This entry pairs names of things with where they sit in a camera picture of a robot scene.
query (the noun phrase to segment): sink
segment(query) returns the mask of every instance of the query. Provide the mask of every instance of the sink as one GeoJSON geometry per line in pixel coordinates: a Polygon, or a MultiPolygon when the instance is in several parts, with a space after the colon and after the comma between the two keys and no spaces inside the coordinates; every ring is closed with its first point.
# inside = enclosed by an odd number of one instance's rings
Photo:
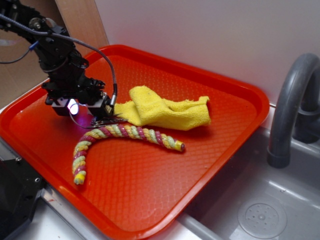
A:
{"type": "Polygon", "coordinates": [[[259,128],[184,213],[219,239],[319,240],[319,149],[293,140],[290,165],[274,168],[269,135],[259,128]]]}

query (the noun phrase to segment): orange tray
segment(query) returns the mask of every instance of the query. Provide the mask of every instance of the orange tray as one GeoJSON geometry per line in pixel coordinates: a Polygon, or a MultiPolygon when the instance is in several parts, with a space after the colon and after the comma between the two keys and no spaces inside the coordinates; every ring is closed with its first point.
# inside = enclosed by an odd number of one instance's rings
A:
{"type": "MultiPolygon", "coordinates": [[[[45,105],[45,90],[36,87],[3,111],[0,135],[104,234],[144,239],[168,226],[215,176],[266,118],[269,100],[247,83],[127,46],[101,50],[114,64],[118,103],[142,85],[172,101],[209,96],[211,125],[189,131],[147,127],[184,142],[182,153],[140,140],[97,141],[80,186],[73,183],[73,150],[87,130],[45,105]]],[[[110,95],[108,64],[95,52],[86,58],[86,75],[104,81],[110,95]]],[[[82,124],[90,120],[86,112],[77,116],[82,124]]]]}

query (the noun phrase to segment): yellow towel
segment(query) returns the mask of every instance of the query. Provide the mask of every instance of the yellow towel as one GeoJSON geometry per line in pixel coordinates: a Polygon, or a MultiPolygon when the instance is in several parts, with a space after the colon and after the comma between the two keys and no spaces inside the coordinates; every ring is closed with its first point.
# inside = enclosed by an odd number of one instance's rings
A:
{"type": "Polygon", "coordinates": [[[161,98],[146,86],[136,86],[129,94],[132,101],[117,103],[114,113],[135,126],[149,125],[186,131],[211,122],[208,96],[201,96],[198,101],[174,102],[161,98]]]}

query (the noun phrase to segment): faucet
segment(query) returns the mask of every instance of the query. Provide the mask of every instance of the faucet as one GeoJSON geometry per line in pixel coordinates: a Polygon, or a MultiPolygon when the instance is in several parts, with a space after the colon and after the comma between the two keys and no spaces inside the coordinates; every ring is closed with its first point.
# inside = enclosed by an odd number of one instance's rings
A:
{"type": "Polygon", "coordinates": [[[305,53],[293,63],[280,91],[267,149],[270,166],[289,165],[292,137],[307,144],[320,138],[319,92],[320,59],[305,53]]]}

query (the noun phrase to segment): braided rope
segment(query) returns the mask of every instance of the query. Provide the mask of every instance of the braided rope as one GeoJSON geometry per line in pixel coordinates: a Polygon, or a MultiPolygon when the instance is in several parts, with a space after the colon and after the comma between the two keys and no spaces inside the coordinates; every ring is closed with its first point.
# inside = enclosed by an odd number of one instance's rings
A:
{"type": "Polygon", "coordinates": [[[183,152],[185,144],[181,141],[173,139],[159,131],[152,129],[135,127],[131,125],[107,125],[100,128],[95,128],[86,132],[79,140],[73,151],[72,174],[74,183],[82,185],[86,178],[86,155],[89,146],[100,139],[107,139],[110,137],[116,138],[130,138],[148,141],[153,144],[158,144],[162,147],[171,150],[183,152]]]}

